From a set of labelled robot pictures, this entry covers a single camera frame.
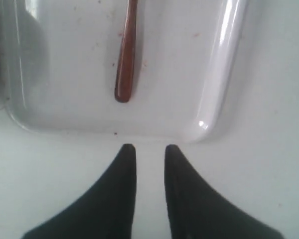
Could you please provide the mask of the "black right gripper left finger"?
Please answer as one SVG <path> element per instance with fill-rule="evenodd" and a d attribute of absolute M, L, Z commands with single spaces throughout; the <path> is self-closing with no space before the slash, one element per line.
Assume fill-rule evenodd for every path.
<path fill-rule="evenodd" d="M 97 182 L 25 239 L 130 239 L 137 192 L 136 150 L 124 144 Z"/>

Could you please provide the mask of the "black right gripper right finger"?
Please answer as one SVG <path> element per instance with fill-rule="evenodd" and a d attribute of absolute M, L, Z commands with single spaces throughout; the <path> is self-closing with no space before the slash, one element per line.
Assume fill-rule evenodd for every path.
<path fill-rule="evenodd" d="M 165 149 L 164 184 L 173 239 L 283 238 L 215 191 L 174 144 Z"/>

